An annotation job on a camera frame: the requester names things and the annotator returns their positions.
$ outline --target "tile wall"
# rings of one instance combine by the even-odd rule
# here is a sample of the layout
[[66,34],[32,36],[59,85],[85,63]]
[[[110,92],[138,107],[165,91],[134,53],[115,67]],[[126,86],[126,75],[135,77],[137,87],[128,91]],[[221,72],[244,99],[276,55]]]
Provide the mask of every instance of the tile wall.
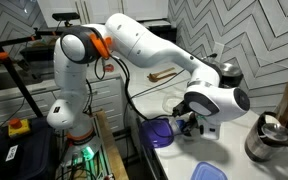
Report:
[[[0,41],[30,36],[34,27],[47,28],[36,0],[0,0]],[[10,57],[20,59],[19,51],[25,45],[5,46],[4,50]]]
[[288,0],[170,0],[169,20],[179,46],[242,69],[253,111],[275,109],[288,81]]

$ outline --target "metal pole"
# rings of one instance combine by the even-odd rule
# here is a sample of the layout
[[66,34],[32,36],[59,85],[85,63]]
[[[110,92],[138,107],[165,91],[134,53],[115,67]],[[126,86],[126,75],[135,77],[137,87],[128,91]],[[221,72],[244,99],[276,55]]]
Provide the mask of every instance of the metal pole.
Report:
[[[5,52],[1,45],[0,45],[0,52]],[[17,74],[17,72],[16,72],[16,70],[12,64],[12,60],[9,57],[7,57],[7,59],[3,60],[2,63],[5,66],[5,68],[7,69],[8,73],[11,75],[11,77],[14,80],[14,82],[16,83],[17,87],[20,89],[21,93],[23,94],[23,96],[26,99],[26,101],[28,102],[28,104],[31,106],[32,110],[35,112],[36,116],[37,117],[43,117],[42,112],[40,111],[40,109],[36,105],[31,94],[26,89],[26,86],[23,83],[22,79]]]

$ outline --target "blue lid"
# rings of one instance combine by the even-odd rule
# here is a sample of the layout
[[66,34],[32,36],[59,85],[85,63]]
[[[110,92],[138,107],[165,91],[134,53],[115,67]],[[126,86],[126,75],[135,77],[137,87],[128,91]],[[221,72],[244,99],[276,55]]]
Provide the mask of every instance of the blue lid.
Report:
[[200,162],[196,166],[191,180],[227,180],[227,177],[215,166],[206,162]]
[[174,140],[173,130],[167,118],[142,122],[139,137],[142,145],[150,149],[166,147]]

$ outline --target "metal pot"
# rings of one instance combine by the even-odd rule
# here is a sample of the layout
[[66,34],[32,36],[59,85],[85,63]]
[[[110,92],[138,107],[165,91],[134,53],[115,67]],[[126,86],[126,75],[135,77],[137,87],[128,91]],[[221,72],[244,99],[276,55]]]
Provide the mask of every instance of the metal pot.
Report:
[[256,162],[264,162],[270,160],[276,153],[281,152],[284,147],[270,146],[264,143],[266,138],[261,131],[261,127],[266,124],[266,115],[274,117],[276,114],[272,112],[264,112],[253,125],[251,131],[248,133],[244,148],[248,157]]
[[241,69],[230,63],[213,62],[222,72],[221,84],[224,87],[238,87],[243,79]]

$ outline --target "kitchen counter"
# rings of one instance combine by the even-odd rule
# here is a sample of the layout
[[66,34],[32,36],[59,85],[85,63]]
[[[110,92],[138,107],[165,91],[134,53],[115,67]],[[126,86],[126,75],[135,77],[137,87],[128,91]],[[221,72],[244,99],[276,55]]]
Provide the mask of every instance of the kitchen counter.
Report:
[[[120,73],[125,80],[121,69],[115,62],[110,60],[107,63],[115,66],[115,71],[107,73],[108,76]],[[151,83],[146,77],[149,73],[156,73],[170,67],[175,67],[176,72],[181,70],[180,67],[172,63],[161,64],[150,69],[140,69],[127,61],[126,63],[131,71],[129,87],[131,96],[166,81]],[[94,63],[88,68],[87,78],[95,79],[93,69]],[[149,118],[165,114],[166,112],[162,107],[164,97],[183,93],[189,79],[190,75],[183,72],[170,83],[134,98],[133,101],[138,110]],[[27,86],[30,92],[49,87],[55,87],[53,80]],[[17,88],[0,91],[0,95],[8,93],[20,94]],[[194,130],[192,134],[195,139],[192,141],[186,141],[182,136],[178,136],[170,146],[155,149],[160,165],[168,179],[190,179],[196,165],[202,161],[209,162],[221,169],[228,179],[288,179],[288,148],[265,163],[255,163],[246,155],[244,150],[245,138],[257,117],[257,114],[249,111],[238,119],[223,123],[220,139],[217,141],[201,139],[198,131]]]

